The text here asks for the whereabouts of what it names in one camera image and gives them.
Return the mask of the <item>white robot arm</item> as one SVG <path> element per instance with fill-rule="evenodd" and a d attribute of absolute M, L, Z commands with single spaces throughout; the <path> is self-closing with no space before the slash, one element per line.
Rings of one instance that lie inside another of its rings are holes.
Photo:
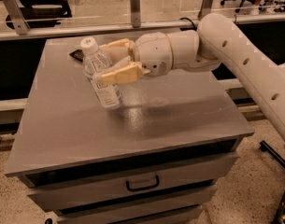
<path fill-rule="evenodd" d="M 227 17 L 210 13 L 195 31 L 156 32 L 101 48 L 116 59 L 93 75 L 93 81 L 106 85 L 164 76 L 174 69 L 210 71 L 224 64 L 285 141 L 285 66 L 264 55 Z"/>

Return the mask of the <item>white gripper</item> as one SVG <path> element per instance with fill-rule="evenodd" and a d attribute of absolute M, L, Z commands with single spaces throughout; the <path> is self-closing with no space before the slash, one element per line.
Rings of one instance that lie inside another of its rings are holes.
<path fill-rule="evenodd" d="M 161 32 L 142 35 L 135 43 L 128 38 L 119 39 L 101 45 L 100 50 L 117 63 L 93 74 L 93 81 L 98 84 L 132 83 L 145 75 L 164 76 L 172 68 L 171 45 Z"/>

